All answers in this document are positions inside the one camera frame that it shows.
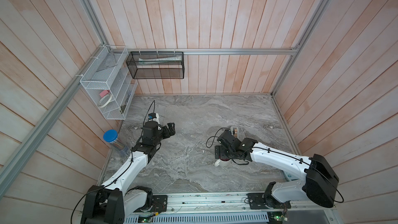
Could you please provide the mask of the blue lid plastic jar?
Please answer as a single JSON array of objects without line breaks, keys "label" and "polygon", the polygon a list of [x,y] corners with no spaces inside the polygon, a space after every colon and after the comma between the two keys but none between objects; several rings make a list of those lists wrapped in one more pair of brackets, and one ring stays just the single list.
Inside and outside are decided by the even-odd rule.
[{"label": "blue lid plastic jar", "polygon": [[103,140],[122,156],[126,156],[130,152],[127,143],[120,139],[116,130],[106,131],[103,135]]}]

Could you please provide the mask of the horizontal aluminium wall rail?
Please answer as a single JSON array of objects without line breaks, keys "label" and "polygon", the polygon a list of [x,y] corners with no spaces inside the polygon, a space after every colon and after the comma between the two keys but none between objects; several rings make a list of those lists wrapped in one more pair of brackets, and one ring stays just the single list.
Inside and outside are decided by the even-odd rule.
[{"label": "horizontal aluminium wall rail", "polygon": [[292,56],[298,52],[293,48],[165,48],[165,49],[144,49],[127,48],[127,52],[183,52],[185,55],[285,55]]}]

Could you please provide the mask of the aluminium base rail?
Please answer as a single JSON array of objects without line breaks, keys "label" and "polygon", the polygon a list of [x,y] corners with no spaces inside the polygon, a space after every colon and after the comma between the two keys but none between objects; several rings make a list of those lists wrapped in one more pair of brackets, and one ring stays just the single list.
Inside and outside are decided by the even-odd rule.
[{"label": "aluminium base rail", "polygon": [[154,195],[149,188],[138,187],[122,193],[119,189],[94,188],[86,195],[81,220],[97,219],[121,222],[130,215],[198,214],[246,211],[286,212],[319,210],[310,200],[279,203],[263,192],[210,192]]}]

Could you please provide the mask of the paper sheet in basket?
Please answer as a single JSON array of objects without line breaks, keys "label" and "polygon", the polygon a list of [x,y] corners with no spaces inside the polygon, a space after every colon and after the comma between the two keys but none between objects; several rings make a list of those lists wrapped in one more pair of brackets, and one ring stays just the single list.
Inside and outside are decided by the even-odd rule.
[{"label": "paper sheet in basket", "polygon": [[182,56],[139,56],[139,65],[178,65],[182,62]]}]

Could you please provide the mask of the black mesh wall basket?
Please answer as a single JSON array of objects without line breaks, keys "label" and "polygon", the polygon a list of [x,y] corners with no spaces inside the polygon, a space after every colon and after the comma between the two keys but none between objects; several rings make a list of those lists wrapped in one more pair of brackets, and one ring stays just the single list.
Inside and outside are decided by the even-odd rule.
[{"label": "black mesh wall basket", "polygon": [[[178,65],[139,65],[139,56],[182,56],[183,60]],[[185,66],[183,52],[130,52],[126,66],[133,79],[184,79]]]}]

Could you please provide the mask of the pink eraser block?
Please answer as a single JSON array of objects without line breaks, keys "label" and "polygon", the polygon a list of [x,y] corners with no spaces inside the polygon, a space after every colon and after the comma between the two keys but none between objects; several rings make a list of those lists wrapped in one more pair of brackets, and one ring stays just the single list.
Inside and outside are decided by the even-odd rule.
[{"label": "pink eraser block", "polygon": [[104,96],[106,96],[107,94],[109,94],[109,90],[103,90],[102,92],[99,93],[99,96],[101,98],[103,98]]}]

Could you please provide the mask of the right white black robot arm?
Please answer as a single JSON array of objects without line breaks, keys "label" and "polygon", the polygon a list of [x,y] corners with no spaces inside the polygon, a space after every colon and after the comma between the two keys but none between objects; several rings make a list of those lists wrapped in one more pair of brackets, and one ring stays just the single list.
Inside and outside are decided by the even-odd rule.
[{"label": "right white black robot arm", "polygon": [[268,184],[261,194],[249,193],[251,209],[289,208],[292,201],[312,201],[325,207],[333,208],[339,193],[339,177],[326,161],[325,157],[314,154],[312,157],[294,155],[271,148],[263,143],[245,138],[240,141],[231,130],[221,128],[208,140],[208,148],[215,149],[215,166],[232,161],[238,166],[247,166],[251,162],[277,168],[293,176],[284,183],[275,181]]}]

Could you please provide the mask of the white tape roll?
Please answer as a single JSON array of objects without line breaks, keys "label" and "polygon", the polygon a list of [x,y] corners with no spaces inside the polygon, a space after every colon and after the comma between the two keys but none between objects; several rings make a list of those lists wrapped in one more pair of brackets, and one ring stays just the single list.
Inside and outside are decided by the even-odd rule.
[{"label": "white tape roll", "polygon": [[113,96],[110,93],[108,93],[99,100],[97,106],[99,109],[105,108],[112,100]]}]

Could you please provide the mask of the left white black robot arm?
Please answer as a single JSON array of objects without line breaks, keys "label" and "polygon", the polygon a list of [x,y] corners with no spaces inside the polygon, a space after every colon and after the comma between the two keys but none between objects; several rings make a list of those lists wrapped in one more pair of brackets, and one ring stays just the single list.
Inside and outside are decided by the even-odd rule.
[{"label": "left white black robot arm", "polygon": [[161,141],[175,134],[173,122],[164,126],[157,119],[145,122],[127,161],[110,179],[92,186],[81,198],[85,202],[80,222],[123,224],[126,215],[143,207],[151,209],[152,190],[140,186],[129,190],[129,186],[160,149]]}]

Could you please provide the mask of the red white ceramic mug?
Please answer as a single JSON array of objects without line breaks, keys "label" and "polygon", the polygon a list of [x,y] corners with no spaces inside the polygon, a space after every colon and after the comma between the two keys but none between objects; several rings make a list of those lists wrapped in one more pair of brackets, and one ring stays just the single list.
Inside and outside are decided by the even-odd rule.
[{"label": "red white ceramic mug", "polygon": [[217,159],[216,162],[214,163],[215,167],[226,167],[231,163],[232,160],[227,159],[227,160],[223,160],[223,159]]}]

